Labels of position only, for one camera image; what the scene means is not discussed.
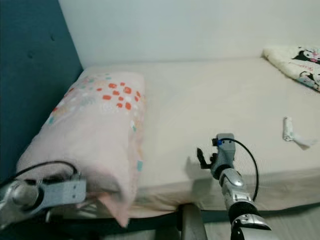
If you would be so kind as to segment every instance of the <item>cartoon character print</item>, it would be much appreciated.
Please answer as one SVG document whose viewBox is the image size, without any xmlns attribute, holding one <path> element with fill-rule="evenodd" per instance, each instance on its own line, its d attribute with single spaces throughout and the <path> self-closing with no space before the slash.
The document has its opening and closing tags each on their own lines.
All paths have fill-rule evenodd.
<svg viewBox="0 0 320 240">
<path fill-rule="evenodd" d="M 311 63 L 320 65 L 320 49 L 317 48 L 302 48 L 299 47 L 300 51 L 297 56 L 292 59 L 308 61 Z"/>
<path fill-rule="evenodd" d="M 307 85 L 310 88 L 320 90 L 320 72 L 318 73 L 311 73 L 307 71 L 303 71 L 300 73 L 298 81 Z"/>
</svg>

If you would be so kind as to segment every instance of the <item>white bed sheet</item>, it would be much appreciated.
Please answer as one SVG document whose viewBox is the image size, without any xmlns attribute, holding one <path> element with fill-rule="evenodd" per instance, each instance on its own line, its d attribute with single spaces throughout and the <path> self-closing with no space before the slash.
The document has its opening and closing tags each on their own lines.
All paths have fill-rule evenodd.
<svg viewBox="0 0 320 240">
<path fill-rule="evenodd" d="M 263 58 L 89 67 L 80 78 L 112 71 L 138 72 L 146 81 L 145 162 L 132 218 L 171 213 L 190 202 L 203 210 L 224 210 L 218 181 L 196 159 L 197 147 L 207 160 L 216 151 L 211 139 L 218 133 L 233 133 L 256 157 L 260 210 L 320 202 L 320 143 L 302 150 L 282 139 L 285 116 L 293 118 L 302 136 L 319 138 L 318 92 L 285 77 Z M 253 191 L 254 169 L 236 149 L 235 166 Z M 92 207 L 81 216 L 106 216 L 102 206 Z"/>
</svg>

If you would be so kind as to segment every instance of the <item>small white object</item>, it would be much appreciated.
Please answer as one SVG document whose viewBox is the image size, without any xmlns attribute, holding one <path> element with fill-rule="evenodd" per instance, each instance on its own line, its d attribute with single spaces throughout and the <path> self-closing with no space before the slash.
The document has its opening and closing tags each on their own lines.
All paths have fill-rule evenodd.
<svg viewBox="0 0 320 240">
<path fill-rule="evenodd" d="M 283 119 L 283 139 L 287 142 L 292 141 L 294 136 L 294 126 L 292 124 L 292 118 L 289 116 Z"/>
<path fill-rule="evenodd" d="M 294 133 L 292 118 L 289 116 L 283 119 L 283 139 L 287 142 L 294 141 L 296 144 L 307 148 L 318 142 L 317 139 L 304 139 L 299 134 Z"/>
</svg>

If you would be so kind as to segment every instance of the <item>teal upholstered headboard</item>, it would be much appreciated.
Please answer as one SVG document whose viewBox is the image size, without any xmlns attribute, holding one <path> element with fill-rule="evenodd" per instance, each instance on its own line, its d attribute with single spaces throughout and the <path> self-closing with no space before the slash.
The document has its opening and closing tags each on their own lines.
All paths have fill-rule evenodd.
<svg viewBox="0 0 320 240">
<path fill-rule="evenodd" d="M 82 67 L 58 0 L 1 0 L 0 181 Z"/>
</svg>

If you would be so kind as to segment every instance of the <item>white cloth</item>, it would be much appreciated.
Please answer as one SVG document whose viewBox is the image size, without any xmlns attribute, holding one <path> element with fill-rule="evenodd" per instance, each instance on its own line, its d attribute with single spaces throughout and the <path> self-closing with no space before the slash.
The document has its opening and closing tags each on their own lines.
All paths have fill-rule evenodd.
<svg viewBox="0 0 320 240">
<path fill-rule="evenodd" d="M 320 47 L 266 47 L 263 55 L 288 77 L 320 91 Z"/>
<path fill-rule="evenodd" d="M 104 204 L 121 226 L 142 170 L 145 82 L 134 72 L 80 77 L 53 109 L 17 163 L 17 170 L 54 160 L 74 164 L 86 179 L 88 195 Z M 22 178 L 64 175 L 61 164 L 26 172 Z"/>
<path fill-rule="evenodd" d="M 294 141 L 296 144 L 300 145 L 302 148 L 305 149 L 310 148 L 318 141 L 316 139 L 305 139 L 298 133 L 294 132 L 292 118 L 289 116 L 286 116 L 283 119 L 283 139 L 287 142 Z"/>
</svg>

